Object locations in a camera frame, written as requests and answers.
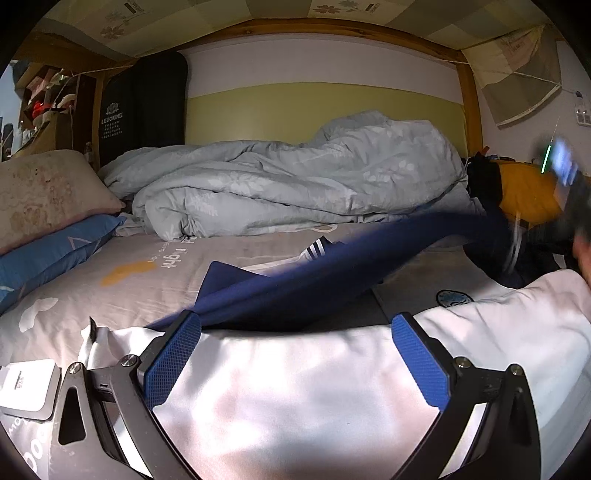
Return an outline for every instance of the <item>wooden bed frame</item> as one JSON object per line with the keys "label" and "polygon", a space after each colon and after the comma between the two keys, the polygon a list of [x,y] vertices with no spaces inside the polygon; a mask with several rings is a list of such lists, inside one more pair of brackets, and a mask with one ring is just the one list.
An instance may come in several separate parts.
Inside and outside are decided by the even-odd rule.
{"label": "wooden bed frame", "polygon": [[[440,60],[454,62],[462,90],[463,107],[466,120],[466,143],[469,155],[474,155],[482,149],[482,121],[480,119],[480,107],[478,93],[472,69],[466,61],[466,57],[460,50],[454,50],[443,45],[425,40],[410,33],[380,25],[363,22],[339,20],[333,18],[296,18],[296,19],[261,19],[248,20],[222,30],[215,31],[204,37],[185,43],[175,50],[184,50],[220,40],[230,38],[250,37],[253,35],[268,35],[281,33],[312,33],[345,35],[348,37],[366,38],[393,45],[410,48],[421,53],[431,55]],[[106,82],[122,69],[132,66],[135,59],[116,62],[104,56],[93,53],[84,47],[66,40],[59,35],[46,33],[31,33],[21,44],[14,58],[39,61],[86,73],[97,79],[95,101],[93,107],[93,148],[95,151],[96,165],[99,165],[99,117],[100,100]]]}

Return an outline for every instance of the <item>hand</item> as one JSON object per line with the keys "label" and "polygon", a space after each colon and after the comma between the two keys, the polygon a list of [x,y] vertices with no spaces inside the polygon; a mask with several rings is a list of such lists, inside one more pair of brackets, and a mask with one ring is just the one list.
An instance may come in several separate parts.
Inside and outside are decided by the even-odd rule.
{"label": "hand", "polygon": [[573,255],[579,260],[581,274],[591,287],[591,243],[579,233],[574,237]]}

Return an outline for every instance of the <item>ceiling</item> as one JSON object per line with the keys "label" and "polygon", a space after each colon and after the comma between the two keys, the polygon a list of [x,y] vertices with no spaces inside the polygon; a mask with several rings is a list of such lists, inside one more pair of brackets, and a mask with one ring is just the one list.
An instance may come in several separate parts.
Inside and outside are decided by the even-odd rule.
{"label": "ceiling", "polygon": [[456,49],[548,21],[530,0],[61,0],[35,29],[122,60],[254,18],[302,17],[384,25]]}

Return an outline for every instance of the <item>printed logo on bag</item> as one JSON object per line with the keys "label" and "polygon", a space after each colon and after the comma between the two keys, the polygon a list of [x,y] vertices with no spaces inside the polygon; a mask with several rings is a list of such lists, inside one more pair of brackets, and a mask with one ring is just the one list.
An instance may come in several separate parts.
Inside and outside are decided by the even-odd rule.
{"label": "printed logo on bag", "polygon": [[105,115],[113,115],[113,113],[115,113],[117,110],[119,110],[119,104],[116,102],[113,102],[112,104],[110,104],[107,107],[107,111],[105,112]]}
{"label": "printed logo on bag", "polygon": [[123,130],[119,124],[119,120],[123,118],[123,112],[119,111],[119,104],[113,102],[107,107],[105,117],[100,121],[100,137],[101,139],[116,137],[120,135]]}
{"label": "printed logo on bag", "polygon": [[445,308],[453,307],[455,305],[465,305],[466,303],[474,301],[470,295],[457,290],[439,290],[436,295],[436,300],[439,305]]}

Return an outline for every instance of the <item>black mount bracket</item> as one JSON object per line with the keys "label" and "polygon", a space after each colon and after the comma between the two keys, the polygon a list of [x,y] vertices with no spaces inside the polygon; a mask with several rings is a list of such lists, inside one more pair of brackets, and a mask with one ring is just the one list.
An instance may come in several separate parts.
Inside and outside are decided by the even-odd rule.
{"label": "black mount bracket", "polygon": [[[89,480],[146,478],[127,464],[104,402],[116,404],[154,480],[201,480],[146,408],[140,374],[188,313],[154,339],[142,358],[126,355],[114,367],[96,370],[79,362],[68,367],[54,416],[50,480],[78,480],[82,472]],[[462,467],[446,479],[539,480],[540,437],[523,369],[512,364],[501,372],[474,367],[465,357],[454,359],[410,314],[403,316],[446,373],[450,400],[392,480],[438,479],[479,403],[487,406],[478,433]]]}

